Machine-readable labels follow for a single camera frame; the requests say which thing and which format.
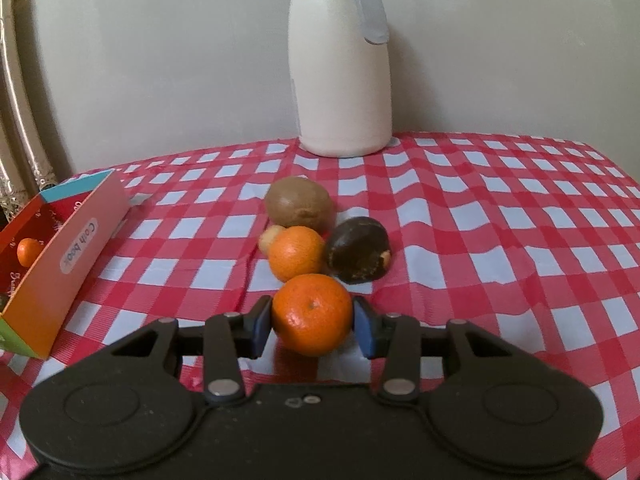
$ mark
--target box label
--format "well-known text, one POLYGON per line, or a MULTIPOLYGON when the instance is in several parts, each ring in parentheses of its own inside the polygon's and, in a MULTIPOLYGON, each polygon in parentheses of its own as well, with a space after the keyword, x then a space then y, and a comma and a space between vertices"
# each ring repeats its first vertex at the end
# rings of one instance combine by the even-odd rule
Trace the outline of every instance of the box label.
POLYGON ((98 221, 95 218, 91 218, 84 229, 80 231, 80 234, 76 237, 76 240, 69 246, 65 255, 60 260, 60 270, 63 274, 68 274, 76 266, 76 263, 82 256, 82 253, 87 248, 91 240, 94 239, 95 234, 98 231, 98 221))

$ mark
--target kiwi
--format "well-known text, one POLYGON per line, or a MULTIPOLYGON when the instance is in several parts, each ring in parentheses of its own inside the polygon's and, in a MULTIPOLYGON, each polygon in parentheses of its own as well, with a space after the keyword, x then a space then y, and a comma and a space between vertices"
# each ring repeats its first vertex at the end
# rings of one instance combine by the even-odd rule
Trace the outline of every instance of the kiwi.
POLYGON ((302 225, 322 233, 334 223, 334 202, 317 182, 301 176, 277 180, 264 197, 271 222, 283 227, 302 225))
POLYGON ((326 241, 325 256, 329 272, 343 282, 372 282, 384 276, 389 268, 389 236, 373 218, 349 218, 332 231, 326 241))

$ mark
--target passion fruit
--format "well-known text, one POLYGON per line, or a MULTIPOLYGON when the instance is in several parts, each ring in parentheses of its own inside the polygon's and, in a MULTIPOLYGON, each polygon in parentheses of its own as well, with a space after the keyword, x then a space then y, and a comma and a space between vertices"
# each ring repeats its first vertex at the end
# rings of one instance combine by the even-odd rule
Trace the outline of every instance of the passion fruit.
POLYGON ((372 282, 384 276, 391 263, 389 236, 373 218, 349 218, 332 231, 325 256, 329 272, 343 282, 372 282))

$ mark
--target metal screw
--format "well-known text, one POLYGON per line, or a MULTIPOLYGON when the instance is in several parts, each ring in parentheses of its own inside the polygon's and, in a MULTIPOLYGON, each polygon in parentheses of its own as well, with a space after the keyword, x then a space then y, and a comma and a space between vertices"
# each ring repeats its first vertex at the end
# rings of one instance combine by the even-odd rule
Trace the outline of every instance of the metal screw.
POLYGON ((322 399, 317 395, 305 395, 302 400, 304 400, 307 404, 319 404, 322 402, 322 399))
POLYGON ((236 393, 240 389, 240 384, 233 379, 216 379, 211 381, 207 386, 207 390, 217 397, 228 397, 236 393))
POLYGON ((409 379, 389 379, 382 387, 388 394, 401 396, 412 393, 415 390, 415 383, 409 379))
POLYGON ((284 405, 289 408, 300 408, 302 406, 302 399, 300 399, 300 397, 291 397, 284 401, 284 405))

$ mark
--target small potato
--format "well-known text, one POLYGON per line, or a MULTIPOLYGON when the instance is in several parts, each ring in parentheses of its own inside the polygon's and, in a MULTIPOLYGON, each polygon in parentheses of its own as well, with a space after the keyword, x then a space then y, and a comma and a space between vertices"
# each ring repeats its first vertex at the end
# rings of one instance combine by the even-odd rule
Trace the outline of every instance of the small potato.
POLYGON ((281 225, 272 225, 267 227, 267 229, 260 235, 260 238, 258 239, 258 248, 262 254, 269 256, 269 247, 271 247, 271 243, 282 231, 284 231, 284 227, 281 225))

